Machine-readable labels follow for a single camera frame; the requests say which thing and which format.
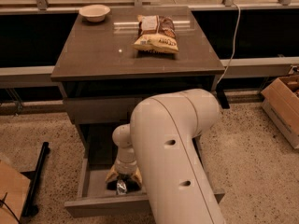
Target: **wooden panel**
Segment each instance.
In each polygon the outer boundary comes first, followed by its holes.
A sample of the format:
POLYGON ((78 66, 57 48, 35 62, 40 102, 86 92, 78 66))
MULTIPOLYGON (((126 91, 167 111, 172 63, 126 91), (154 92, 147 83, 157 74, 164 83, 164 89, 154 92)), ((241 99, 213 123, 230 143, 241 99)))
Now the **wooden panel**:
POLYGON ((90 179, 90 168, 88 163, 88 149, 85 149, 84 159, 82 162, 82 170, 80 174, 80 180, 78 183, 77 197, 80 199, 87 196, 89 179, 90 179))
POLYGON ((64 204, 73 217, 95 217, 120 215, 135 212, 150 212, 150 203, 146 194, 125 195, 110 198, 88 198, 64 204))
MULTIPOLYGON (((0 161, 0 174, 0 199, 4 199, 5 194, 7 194, 6 204, 10 206, 16 217, 20 218, 21 210, 26 202, 30 180, 3 161, 0 161)), ((15 218, 5 205, 0 208, 0 223, 16 223, 15 218)))

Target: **cabinet top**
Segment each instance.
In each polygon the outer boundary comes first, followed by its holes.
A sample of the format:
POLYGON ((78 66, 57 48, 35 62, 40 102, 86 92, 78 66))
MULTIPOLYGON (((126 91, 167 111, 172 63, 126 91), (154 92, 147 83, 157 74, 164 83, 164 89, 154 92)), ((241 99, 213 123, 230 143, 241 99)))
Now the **cabinet top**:
POLYGON ((55 65, 53 81, 222 74, 224 68, 187 7, 112 8, 104 21, 90 23, 78 15, 55 65), (178 54, 135 50, 137 15, 170 17, 178 54))

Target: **drawer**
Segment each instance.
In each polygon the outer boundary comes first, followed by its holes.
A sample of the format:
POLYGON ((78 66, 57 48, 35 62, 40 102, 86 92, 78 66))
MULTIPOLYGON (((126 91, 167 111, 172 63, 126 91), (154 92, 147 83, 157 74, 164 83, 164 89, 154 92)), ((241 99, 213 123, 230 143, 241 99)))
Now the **drawer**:
POLYGON ((116 195, 107 188, 105 178, 110 165, 90 163, 86 151, 78 186, 78 197, 64 204, 72 217, 95 217, 135 212, 150 212, 145 189, 116 195))
POLYGON ((119 122, 129 120, 141 98, 64 99, 72 123, 119 122))
POLYGON ((92 97, 149 97, 159 93, 203 88, 210 91, 214 76, 194 74, 170 75, 167 77, 117 78, 103 80, 64 81, 64 95, 68 98, 92 97))

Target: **cardboard box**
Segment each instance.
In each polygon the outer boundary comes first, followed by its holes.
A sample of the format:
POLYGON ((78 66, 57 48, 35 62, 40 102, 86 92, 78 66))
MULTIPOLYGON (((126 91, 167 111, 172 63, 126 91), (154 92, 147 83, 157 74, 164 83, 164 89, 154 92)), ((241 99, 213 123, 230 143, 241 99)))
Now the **cardboard box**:
MULTIPOLYGON (((29 191, 30 180, 3 161, 0 161, 0 175, 0 199, 2 200, 7 193, 5 203, 17 218, 20 218, 29 191)), ((18 223, 4 205, 0 208, 0 223, 18 223)))
POLYGON ((287 86, 290 81, 299 76, 279 77, 266 87, 262 107, 293 148, 299 148, 299 98, 287 86))

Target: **object in drawer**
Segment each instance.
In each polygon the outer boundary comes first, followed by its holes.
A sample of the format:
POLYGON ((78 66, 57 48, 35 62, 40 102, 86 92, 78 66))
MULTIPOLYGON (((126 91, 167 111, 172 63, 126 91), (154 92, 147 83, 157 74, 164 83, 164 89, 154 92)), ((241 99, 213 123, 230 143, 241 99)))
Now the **object in drawer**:
POLYGON ((299 89, 299 82, 298 81, 289 81, 287 83, 287 87, 293 92, 297 91, 299 89))
POLYGON ((138 16, 139 38, 133 44, 138 50, 152 53, 178 53, 175 25, 164 16, 138 16))
POLYGON ((128 188, 125 182, 123 181, 123 179, 121 178, 121 176, 119 175, 117 186, 116 186, 116 193, 117 195, 125 195, 127 194, 127 192, 128 192, 128 188))

